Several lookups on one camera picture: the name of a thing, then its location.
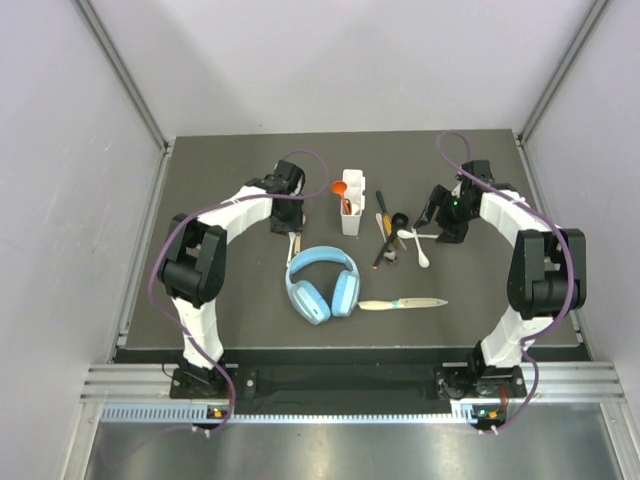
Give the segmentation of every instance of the orange spoon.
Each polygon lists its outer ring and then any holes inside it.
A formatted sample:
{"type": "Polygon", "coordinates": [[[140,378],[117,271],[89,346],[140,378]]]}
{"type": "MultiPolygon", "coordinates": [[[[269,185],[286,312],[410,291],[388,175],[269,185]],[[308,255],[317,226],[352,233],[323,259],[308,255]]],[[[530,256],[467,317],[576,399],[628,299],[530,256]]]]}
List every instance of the orange spoon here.
{"type": "Polygon", "coordinates": [[[331,191],[336,195],[340,195],[342,199],[342,206],[344,207],[344,212],[347,215],[351,215],[351,207],[349,206],[349,202],[344,197],[344,192],[347,191],[347,184],[342,180],[337,180],[331,184],[331,191]]]}

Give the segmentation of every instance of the white utensil holder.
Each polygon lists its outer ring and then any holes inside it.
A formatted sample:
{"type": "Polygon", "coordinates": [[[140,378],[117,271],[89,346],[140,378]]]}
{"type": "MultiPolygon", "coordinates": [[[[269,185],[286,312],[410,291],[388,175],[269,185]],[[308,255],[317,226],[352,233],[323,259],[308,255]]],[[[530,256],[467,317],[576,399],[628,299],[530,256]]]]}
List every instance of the white utensil holder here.
{"type": "Polygon", "coordinates": [[[362,170],[346,169],[342,171],[342,181],[347,184],[344,196],[351,202],[351,215],[345,213],[344,205],[340,202],[342,234],[356,236],[360,230],[360,220],[364,212],[365,178],[362,170]]]}

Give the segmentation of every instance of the light blue headphones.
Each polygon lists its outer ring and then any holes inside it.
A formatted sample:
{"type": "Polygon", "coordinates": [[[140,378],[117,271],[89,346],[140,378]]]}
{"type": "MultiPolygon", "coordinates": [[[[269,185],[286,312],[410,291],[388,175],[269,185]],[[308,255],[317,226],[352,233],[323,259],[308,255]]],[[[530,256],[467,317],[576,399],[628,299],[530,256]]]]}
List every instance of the light blue headphones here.
{"type": "Polygon", "coordinates": [[[296,255],[287,268],[285,284],[294,308],[314,325],[326,322],[331,318],[332,313],[335,317],[348,317],[355,308],[360,295],[360,274],[356,262],[342,250],[334,247],[308,248],[296,255]],[[341,263],[348,269],[340,272],[340,276],[338,276],[331,301],[331,310],[320,292],[310,282],[307,280],[291,282],[292,275],[307,265],[317,262],[341,263]]]}

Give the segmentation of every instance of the black table surface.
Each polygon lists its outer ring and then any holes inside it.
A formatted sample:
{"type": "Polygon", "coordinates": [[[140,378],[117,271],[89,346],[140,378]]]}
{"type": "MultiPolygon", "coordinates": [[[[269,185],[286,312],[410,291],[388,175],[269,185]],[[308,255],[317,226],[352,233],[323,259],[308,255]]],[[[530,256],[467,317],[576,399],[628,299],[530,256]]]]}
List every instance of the black table surface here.
{"type": "MultiPolygon", "coordinates": [[[[431,261],[419,267],[413,240],[405,240],[397,265],[371,265],[382,246],[375,220],[379,207],[375,191],[381,190],[390,213],[403,212],[411,222],[422,211],[432,188],[440,183],[455,186],[454,171],[436,149],[439,132],[362,132],[277,134],[248,136],[178,137],[144,266],[128,348],[180,348],[178,329],[152,309],[146,297],[152,264],[164,242],[169,223],[177,213],[189,213],[214,205],[249,179],[271,173],[277,160],[296,148],[311,149],[329,164],[331,180],[345,168],[364,171],[366,204],[357,237],[342,235],[339,198],[329,192],[305,202],[307,223],[302,248],[330,245],[343,249],[357,263],[361,300],[394,300],[402,297],[437,297],[449,301],[439,308],[366,312],[356,309],[349,318],[332,318],[313,326],[293,309],[284,284],[289,247],[286,236],[269,232],[260,222],[236,238],[227,255],[227,274],[218,296],[218,328],[227,348],[289,347],[451,347],[471,346],[488,335],[507,307],[506,280],[511,263],[507,241],[482,220],[471,223],[463,244],[436,244],[422,240],[431,261]]],[[[531,188],[509,130],[467,132],[472,159],[488,159],[494,177],[508,182],[533,203],[531,188]]],[[[445,146],[459,162],[462,145],[448,138],[445,146]]],[[[290,159],[307,174],[305,193],[316,191],[322,169],[311,157],[290,159]]],[[[421,233],[438,233],[436,225],[421,233]]],[[[294,280],[311,281],[331,304],[342,267],[315,264],[294,280]]],[[[171,303],[159,285],[163,304],[171,303]]],[[[570,321],[539,345],[573,346],[577,337],[570,321]]]]}

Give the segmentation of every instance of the white wall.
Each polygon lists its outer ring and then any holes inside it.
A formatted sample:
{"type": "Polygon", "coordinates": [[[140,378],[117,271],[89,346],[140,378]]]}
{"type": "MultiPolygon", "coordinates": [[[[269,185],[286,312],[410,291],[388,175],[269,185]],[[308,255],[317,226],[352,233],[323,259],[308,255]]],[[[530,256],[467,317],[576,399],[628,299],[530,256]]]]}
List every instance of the white wall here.
{"type": "Polygon", "coordinates": [[[175,135],[523,126],[585,0],[94,0],[175,135]]]}
{"type": "Polygon", "coordinates": [[[158,150],[69,1],[2,2],[0,105],[1,476],[48,479],[116,321],[158,150]]]}
{"type": "Polygon", "coordinates": [[[530,149],[554,218],[586,233],[592,346],[615,362],[640,423],[638,19],[639,2],[611,2],[530,149]]]}

